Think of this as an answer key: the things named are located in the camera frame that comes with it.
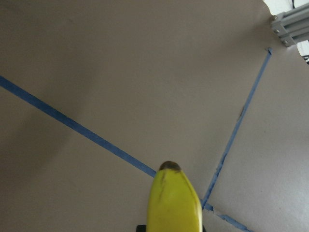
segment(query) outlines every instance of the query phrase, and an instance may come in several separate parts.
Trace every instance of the banana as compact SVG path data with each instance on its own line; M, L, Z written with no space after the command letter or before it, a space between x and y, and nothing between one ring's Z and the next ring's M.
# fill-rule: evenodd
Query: banana
M150 190L146 232L202 232L202 209L177 163L164 162Z

